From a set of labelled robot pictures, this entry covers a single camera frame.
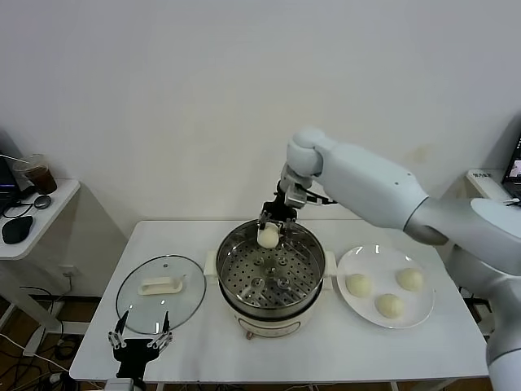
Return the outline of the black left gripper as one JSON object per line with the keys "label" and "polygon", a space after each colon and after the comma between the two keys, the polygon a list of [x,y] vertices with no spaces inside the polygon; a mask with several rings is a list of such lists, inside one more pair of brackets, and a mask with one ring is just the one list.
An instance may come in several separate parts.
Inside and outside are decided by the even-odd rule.
{"label": "black left gripper", "polygon": [[118,319],[113,331],[109,331],[107,338],[113,348],[113,357],[120,364],[117,378],[129,378],[142,380],[146,366],[156,360],[160,355],[160,349],[165,349],[173,340],[170,331],[169,312],[166,311],[161,333],[155,339],[123,339],[125,324],[129,311],[125,311]]}

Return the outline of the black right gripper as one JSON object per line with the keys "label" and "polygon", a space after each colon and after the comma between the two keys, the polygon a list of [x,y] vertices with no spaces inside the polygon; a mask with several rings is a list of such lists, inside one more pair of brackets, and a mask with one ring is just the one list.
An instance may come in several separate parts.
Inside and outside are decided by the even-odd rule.
{"label": "black right gripper", "polygon": [[263,231],[269,221],[282,222],[282,243],[290,245],[296,237],[296,219],[296,210],[285,205],[284,200],[266,201],[259,216],[259,231]]}

